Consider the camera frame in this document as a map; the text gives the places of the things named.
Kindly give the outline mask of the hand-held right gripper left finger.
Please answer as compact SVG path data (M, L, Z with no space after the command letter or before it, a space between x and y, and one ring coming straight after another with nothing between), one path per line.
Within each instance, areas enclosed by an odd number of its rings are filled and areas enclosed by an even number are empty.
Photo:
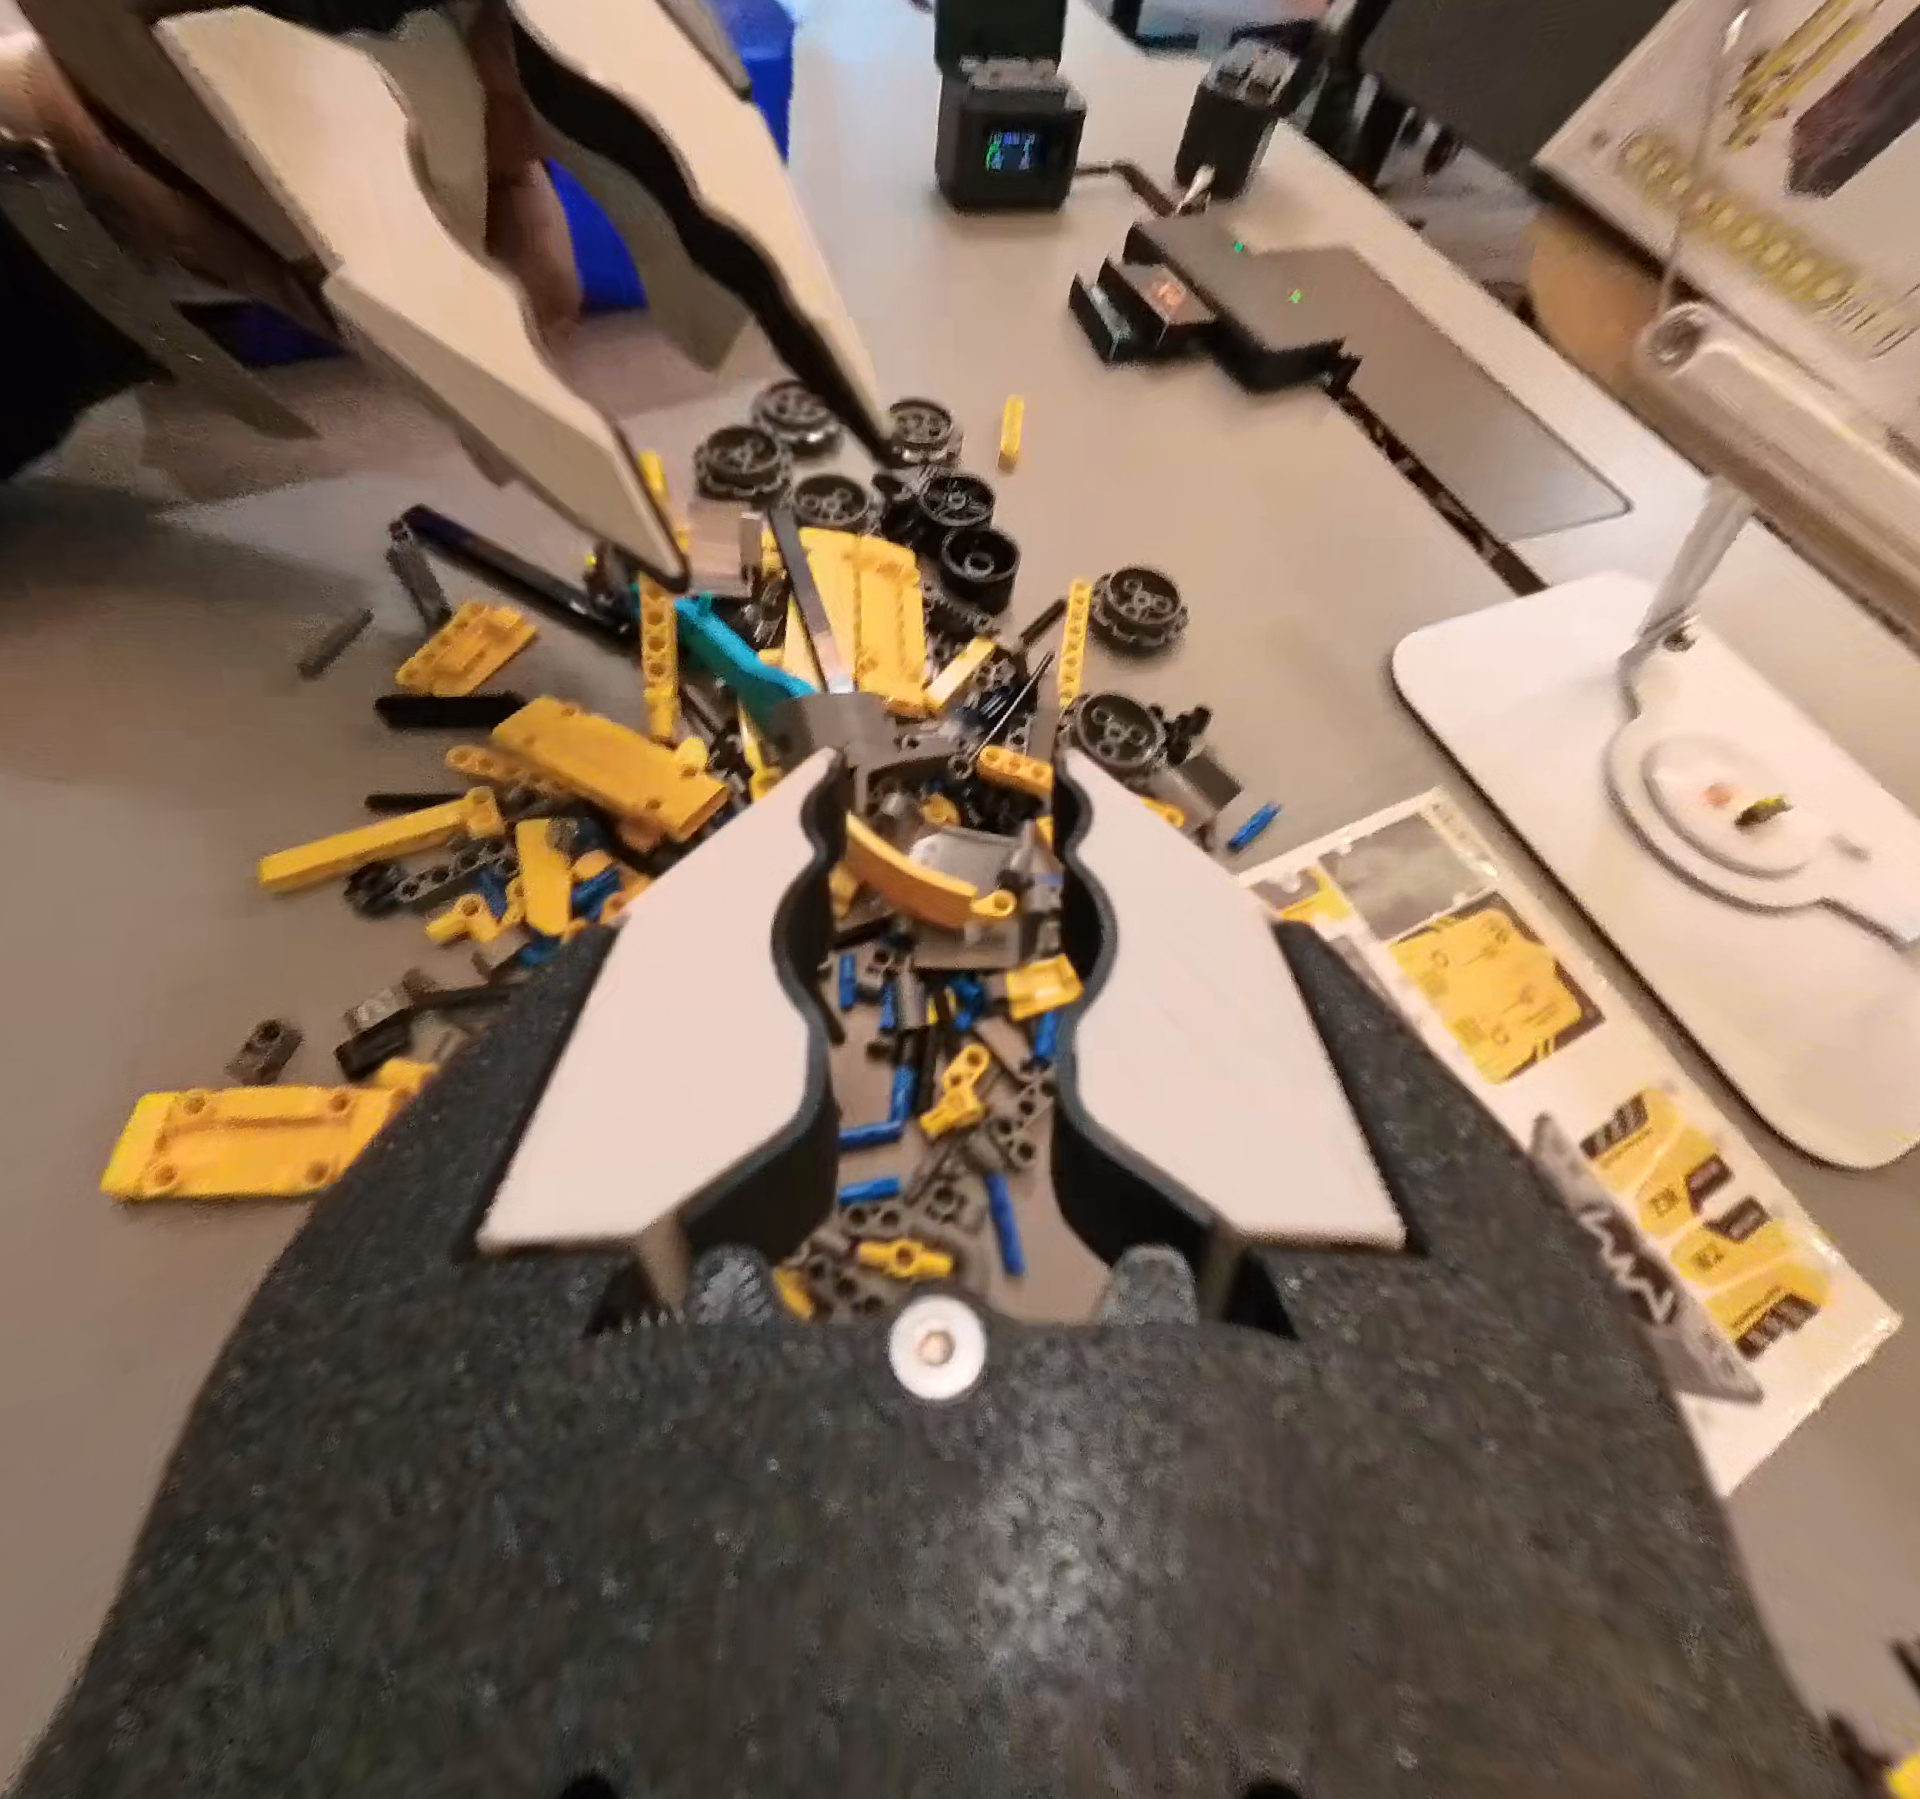
M819 990L849 769L805 758L638 896L476 1228L481 1259L788 1261L837 1187Z

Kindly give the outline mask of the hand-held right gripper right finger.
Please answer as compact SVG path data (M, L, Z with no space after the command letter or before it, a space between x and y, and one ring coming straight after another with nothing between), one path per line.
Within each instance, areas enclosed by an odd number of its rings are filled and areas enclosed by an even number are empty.
M1104 1266L1185 1264L1225 1310L1258 1250L1398 1255L1404 1213L1248 887L1083 755L1053 774L1062 1026L1049 1177Z

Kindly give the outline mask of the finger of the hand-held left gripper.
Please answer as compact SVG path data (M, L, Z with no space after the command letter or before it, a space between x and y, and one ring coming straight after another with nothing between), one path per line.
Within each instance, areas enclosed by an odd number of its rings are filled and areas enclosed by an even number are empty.
M156 39L317 260L336 325L578 532L683 593L685 555L632 448L563 378L515 277L436 208L389 65L246 6L167 16Z
M721 371L745 326L883 452L893 420L707 0L500 0L542 143L608 217L662 335Z

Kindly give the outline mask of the pile of toy building parts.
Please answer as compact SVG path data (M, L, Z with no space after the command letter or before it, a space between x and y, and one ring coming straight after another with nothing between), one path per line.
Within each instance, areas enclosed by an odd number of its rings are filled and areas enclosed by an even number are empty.
M708 546L730 591L670 593L602 540L587 584L563 585L613 648L632 654L635 726L585 703L495 693L487 683L531 641L513 601L541 570L430 507L392 523L386 546L407 582L434 552L497 576L502 605L441 601L436 631L414 647L389 704L468 733L453 783L428 803L267 852L257 885L292 897L342 885L375 917L410 913L428 948L476 961L459 989L400 985L348 1009L339 1077L304 1087L412 1092L359 1159L399 1155L416 1130L449 1130L454 1084L507 1055L538 995L582 973L563 999L558 1049L537 1055L525 1103L481 1107L507 1144L481 1187L468 1246L541 1089L602 967L613 929L693 848L763 801L817 753L849 769L845 845L830 875L834 932L819 990L834 1042L840 1110L837 1187L827 1218L772 1267L771 1300L801 1320L891 1320L922 1295L940 1302L1011 1297L1026 1305L1031 1241L1064 1229L1049 1177L1053 1080L1062 1026L1080 999L1062 942L1062 866L1053 774L1067 755L1097 762L1183 837L1203 845L1196 801L1171 795L1165 758L1200 757L1205 716L1165 718L1128 699L1078 693L1062 708L1055 653L988 685L968 656L965 691L942 716L899 718L857 690L827 621L812 641L817 688L769 726L679 651L672 602L705 593L761 656L786 666L781 619L756 621L764 530L744 504L695 492L673 503L653 452L640 477L672 523L688 570Z

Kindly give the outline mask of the person's left forearm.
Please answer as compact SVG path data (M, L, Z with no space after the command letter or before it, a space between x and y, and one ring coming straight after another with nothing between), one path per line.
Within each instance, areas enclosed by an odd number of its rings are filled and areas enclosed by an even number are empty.
M167 256L179 192L122 151L58 60L26 27L5 27L7 136L46 146L126 239ZM21 236L1 224L1 477L58 447L100 400L151 376L138 348L95 315Z

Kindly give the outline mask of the person's left hand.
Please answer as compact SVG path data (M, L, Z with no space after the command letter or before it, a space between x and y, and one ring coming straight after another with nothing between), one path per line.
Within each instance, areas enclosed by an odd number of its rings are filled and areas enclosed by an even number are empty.
M468 57L487 102L487 250L515 275L541 330L582 313L582 289L560 200L538 154L537 112L515 72L504 12L468 12ZM228 295L275 307L307 333L329 325L304 278L203 193L154 158L126 150L67 78L31 30L1 39L5 132L46 148L95 214L150 262L172 263Z

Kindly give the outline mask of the black charger case with screen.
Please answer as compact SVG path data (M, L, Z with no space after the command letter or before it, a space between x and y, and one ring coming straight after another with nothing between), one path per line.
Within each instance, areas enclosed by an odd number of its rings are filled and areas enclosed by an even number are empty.
M1067 0L933 0L934 182L956 214L1064 208L1086 119L1062 71Z

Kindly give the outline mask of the yellow grey sticker sheet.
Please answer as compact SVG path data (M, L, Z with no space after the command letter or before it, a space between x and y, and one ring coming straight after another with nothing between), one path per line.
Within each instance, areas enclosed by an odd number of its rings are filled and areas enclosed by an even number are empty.
M1248 866L1565 1203L1727 1500L1900 1331L1756 1147L1439 790Z

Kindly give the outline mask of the black toy wheels group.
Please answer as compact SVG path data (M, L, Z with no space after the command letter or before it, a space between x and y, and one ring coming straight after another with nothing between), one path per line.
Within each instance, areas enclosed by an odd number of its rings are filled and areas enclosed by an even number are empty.
M756 621L783 621L781 659L797 675L819 668L819 617L857 690L899 718L942 716L965 685L954 672L1010 685L1032 675L1031 653L1057 637L1052 674L1067 708L1083 685L1085 651L1148 659L1186 631L1185 599L1148 565L1117 565L1074 582L1026 628L1010 615L1020 546L995 523L995 489L960 465L963 432L925 396L899 398L893 448L866 477L830 467L845 431L821 395L797 380L763 388L742 421L693 448L693 491L744 504L764 530Z

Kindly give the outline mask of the yellow flat panel piece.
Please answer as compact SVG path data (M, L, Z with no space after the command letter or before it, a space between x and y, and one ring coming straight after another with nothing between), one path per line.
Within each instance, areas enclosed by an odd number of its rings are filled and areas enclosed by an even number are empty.
M146 1092L100 1193L125 1205L302 1201L339 1182L410 1102L345 1084Z

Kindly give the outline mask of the teal brick separator tool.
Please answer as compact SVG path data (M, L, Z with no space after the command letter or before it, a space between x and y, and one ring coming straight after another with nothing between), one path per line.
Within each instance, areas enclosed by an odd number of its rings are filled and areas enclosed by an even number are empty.
M737 708L756 726L769 726L792 701L810 699L817 688L805 678L761 656L737 634L705 593L682 595L673 602L679 651L723 683Z

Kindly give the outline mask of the white book stand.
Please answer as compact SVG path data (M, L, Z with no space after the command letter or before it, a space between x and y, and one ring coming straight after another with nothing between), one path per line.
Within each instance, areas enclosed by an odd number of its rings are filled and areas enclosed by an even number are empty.
M1808 1158L1916 1155L1917 840L1837 736L1708 630L1767 521L1916 645L1916 452L1645 256L1552 208L1534 302L1708 467L1655 585L1603 574L1427 625L1402 703L1745 1106Z

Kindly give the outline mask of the black dock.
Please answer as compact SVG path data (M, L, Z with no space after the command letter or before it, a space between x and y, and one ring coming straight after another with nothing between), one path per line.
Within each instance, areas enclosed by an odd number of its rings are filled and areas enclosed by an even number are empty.
M1250 243L1210 214L1136 220L1115 256L1067 281L1067 315L1108 368L1212 363L1247 395L1357 378L1355 262Z

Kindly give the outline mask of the dark table hatch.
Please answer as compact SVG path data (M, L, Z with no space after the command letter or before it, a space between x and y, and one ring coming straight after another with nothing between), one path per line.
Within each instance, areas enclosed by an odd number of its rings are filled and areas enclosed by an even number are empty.
M1427 477L1513 545L1626 513L1626 496L1527 411L1357 251L1314 247L1357 360L1348 395Z

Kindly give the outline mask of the instruction booklet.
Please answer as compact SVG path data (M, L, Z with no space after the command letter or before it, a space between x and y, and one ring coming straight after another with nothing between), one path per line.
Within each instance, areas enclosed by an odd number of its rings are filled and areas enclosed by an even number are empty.
M1539 166L1840 392L1907 420L1917 0L1679 0Z

